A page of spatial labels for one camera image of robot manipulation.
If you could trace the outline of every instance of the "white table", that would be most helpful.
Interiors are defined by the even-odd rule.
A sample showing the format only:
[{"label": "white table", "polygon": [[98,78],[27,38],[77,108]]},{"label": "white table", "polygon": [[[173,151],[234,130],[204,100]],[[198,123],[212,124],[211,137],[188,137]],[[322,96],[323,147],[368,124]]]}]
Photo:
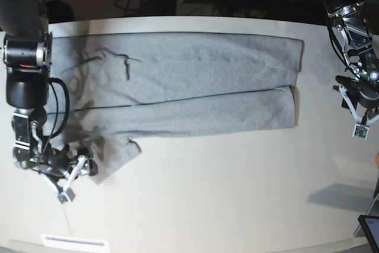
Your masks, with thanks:
[{"label": "white table", "polygon": [[[12,108],[4,89],[0,246],[8,247],[9,239],[40,244],[41,233],[105,239],[111,252],[327,253],[366,243],[352,234],[378,178],[379,124],[366,142],[352,138],[353,118],[341,108],[341,95],[332,91],[343,66],[326,27],[243,18],[145,17],[55,24],[51,30],[55,37],[198,31],[302,39],[296,127],[138,139],[142,155],[99,186],[78,179],[76,200],[63,207],[41,177],[13,166]],[[0,77],[5,82],[4,69]]]}]

